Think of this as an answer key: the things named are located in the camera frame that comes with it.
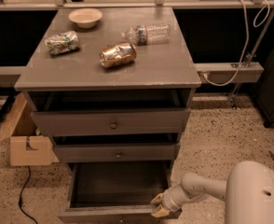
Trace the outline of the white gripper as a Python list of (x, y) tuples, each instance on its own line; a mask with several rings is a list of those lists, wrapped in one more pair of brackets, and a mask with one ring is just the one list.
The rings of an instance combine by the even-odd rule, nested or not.
[(170, 214), (170, 211), (177, 212), (181, 209), (181, 206), (172, 198), (170, 189), (166, 189), (163, 193), (159, 193), (150, 203), (157, 206), (157, 208), (151, 213), (151, 216), (156, 218), (166, 217)]

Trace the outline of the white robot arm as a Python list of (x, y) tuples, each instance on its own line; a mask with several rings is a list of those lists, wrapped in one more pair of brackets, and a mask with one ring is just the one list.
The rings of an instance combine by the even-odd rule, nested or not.
[(226, 181), (184, 174), (151, 201), (152, 216), (166, 217), (209, 196), (226, 204), (225, 224), (274, 224), (274, 171), (255, 161), (238, 163)]

